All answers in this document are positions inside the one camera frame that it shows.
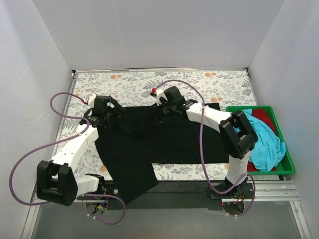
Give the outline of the black t shirt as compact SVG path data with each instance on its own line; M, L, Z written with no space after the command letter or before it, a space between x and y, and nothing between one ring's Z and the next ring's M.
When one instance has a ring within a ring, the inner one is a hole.
M98 128L97 152L125 204L158 184L154 163L201 163L199 129L180 116L158 124L150 106L126 107L110 129Z

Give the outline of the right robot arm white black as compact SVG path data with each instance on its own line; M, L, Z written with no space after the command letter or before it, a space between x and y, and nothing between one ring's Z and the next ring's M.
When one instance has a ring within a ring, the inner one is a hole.
M200 157L206 177L208 175L204 163L203 127L210 127L220 134L229 158L225 191L231 198L239 197L244 191L243 184L247 179L249 157L258 140L246 115L241 111L222 112L196 100L186 100L176 86L166 90L154 88L150 95L156 99L153 108L159 120L166 116L176 115L200 123Z

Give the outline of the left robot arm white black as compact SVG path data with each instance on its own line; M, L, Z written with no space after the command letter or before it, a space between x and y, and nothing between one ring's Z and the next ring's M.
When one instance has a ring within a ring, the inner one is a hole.
M95 199L105 196L102 176L75 176L75 168L90 146L99 138L98 128L109 129L125 109L111 96L92 94L89 109L80 118L75 137L49 161L41 161L36 170L36 195L39 199L70 206L76 198L90 193Z

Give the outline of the green plastic bin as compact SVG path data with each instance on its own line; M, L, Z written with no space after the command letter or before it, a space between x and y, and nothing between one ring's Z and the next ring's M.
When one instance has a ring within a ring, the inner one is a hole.
M249 157L252 175L292 175L295 167L271 106L227 106L226 111L243 111L258 136Z

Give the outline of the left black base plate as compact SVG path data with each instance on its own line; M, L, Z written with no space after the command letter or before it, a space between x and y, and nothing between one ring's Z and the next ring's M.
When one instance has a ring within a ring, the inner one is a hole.
M119 189L113 181L104 181L102 183L99 183L96 193L103 195L112 195L117 198L121 198Z

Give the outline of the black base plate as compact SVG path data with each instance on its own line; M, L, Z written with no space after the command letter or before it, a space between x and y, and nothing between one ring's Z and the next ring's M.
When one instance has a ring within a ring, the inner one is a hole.
M113 181L104 181L102 183L99 183L96 193L103 195L112 195L117 198L121 198L119 189Z
M213 188L208 184L206 187L206 194L211 199L230 199L233 201L240 201L242 199L252 199L255 188L252 183L243 182L232 190L229 190L233 185L231 183L219 182L213 183Z

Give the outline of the aluminium frame rail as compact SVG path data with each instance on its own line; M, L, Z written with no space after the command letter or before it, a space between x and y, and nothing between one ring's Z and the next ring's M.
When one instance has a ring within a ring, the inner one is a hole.
M146 194L151 196L154 194L160 194L161 196L168 194L186 194L186 193L204 193L204 189L207 187L207 182L204 181L159 181L159 184L148 190ZM255 181L255 201L296 201L299 199L297 190L292 181L285 180L261 180ZM84 200L101 200L99 197L93 197L96 199L88 199L89 197L80 194L77 201ZM231 202L230 199L221 199L222 202ZM38 199L36 196L36 188L32 193L31 202L40 203L45 200Z

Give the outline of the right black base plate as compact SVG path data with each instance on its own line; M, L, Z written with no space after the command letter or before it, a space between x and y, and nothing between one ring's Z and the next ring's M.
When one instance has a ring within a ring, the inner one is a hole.
M240 201L242 199L252 199L255 188L252 183L243 182L232 190L229 190L233 185L231 183L219 182L213 183L213 188L208 184L206 187L206 194L211 199L230 199L233 201Z

